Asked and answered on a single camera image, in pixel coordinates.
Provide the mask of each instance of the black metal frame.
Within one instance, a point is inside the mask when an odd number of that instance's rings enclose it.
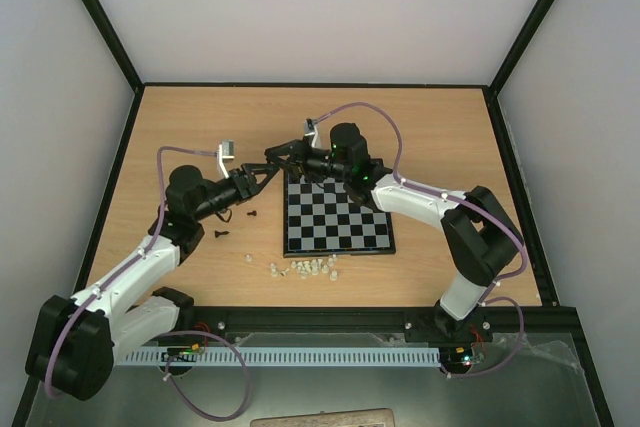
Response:
[[[531,212],[529,198],[498,103],[498,94],[513,72],[554,0],[538,0],[536,2],[490,86],[450,84],[291,84],[259,82],[149,82],[143,84],[102,8],[100,1],[82,0],[82,2],[136,95],[109,175],[82,267],[80,268],[75,286],[76,290],[83,288],[88,280],[145,86],[482,89],[543,304],[542,307],[523,308],[527,331],[536,333],[569,333],[572,335],[580,363],[585,370],[585,376],[600,423],[602,425],[613,425],[613,420],[598,380],[578,314],[574,308],[559,306],[553,279],[551,278],[549,266]],[[198,307],[196,308],[196,316],[201,320],[206,320],[209,325],[213,326],[217,325],[218,322],[224,322],[224,334],[227,336],[248,332],[369,332],[407,334],[408,331],[405,329],[405,325],[408,319],[413,319],[417,315],[430,315],[431,310],[431,307],[384,309]],[[519,328],[517,314],[512,308],[485,308],[482,309],[481,314],[485,316],[487,321],[492,325],[492,330],[496,332],[515,332]],[[437,344],[441,339],[432,340]],[[29,378],[13,421],[15,427],[26,424],[37,388],[38,381],[35,378]]]

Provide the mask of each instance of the slotted metal strip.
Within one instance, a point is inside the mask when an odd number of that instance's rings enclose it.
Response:
[[[438,349],[407,348],[288,348],[239,347],[249,367],[440,367]],[[166,347],[141,347],[118,365],[164,365]],[[237,366],[236,356],[224,347],[208,347],[202,355],[185,355],[173,365],[196,367]]]

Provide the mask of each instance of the gray floor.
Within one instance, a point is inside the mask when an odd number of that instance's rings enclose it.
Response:
[[[388,407],[398,427],[598,425],[584,377],[539,355],[513,362],[481,379],[446,380],[423,368],[253,369],[249,411],[224,425],[256,418]],[[235,410],[242,398],[238,368],[192,369],[179,382],[200,408],[215,415]],[[93,399],[50,402],[39,393],[29,426],[205,426],[155,367],[119,367]]]

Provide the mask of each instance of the wooden tabletop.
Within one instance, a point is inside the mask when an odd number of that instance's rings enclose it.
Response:
[[[236,161],[264,162],[264,149],[300,138],[307,117],[353,101],[385,109],[404,139],[402,174],[452,190],[491,189],[516,220],[482,92],[475,89],[148,87],[127,148],[90,282],[103,276],[141,242],[159,203],[155,156],[162,145],[215,150],[235,141]],[[356,122],[369,151],[392,165],[397,143],[391,127],[364,108],[347,110],[321,124],[324,145],[339,122]],[[164,156],[165,179],[177,166],[198,166],[218,179],[215,159],[178,153]],[[209,306],[408,307],[431,306],[456,270],[442,232],[394,214],[397,253],[340,256],[339,278],[297,274],[272,278],[269,264],[290,263],[283,252],[282,174],[261,195],[233,209],[230,224],[203,222],[206,235],[196,252],[154,288],[166,285]],[[246,212],[256,210],[250,217]],[[230,235],[214,238],[214,230]],[[247,254],[253,256],[247,262]],[[508,269],[519,265],[516,258]],[[505,281],[496,295],[540,305],[531,270]]]

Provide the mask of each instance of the white wall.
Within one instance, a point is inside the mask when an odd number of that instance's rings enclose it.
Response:
[[[500,96],[562,303],[638,425],[640,4],[557,0]]]
[[[491,82],[535,0],[101,0],[145,81]]]
[[[38,310],[69,295],[132,93],[80,0],[0,0],[0,425]]]

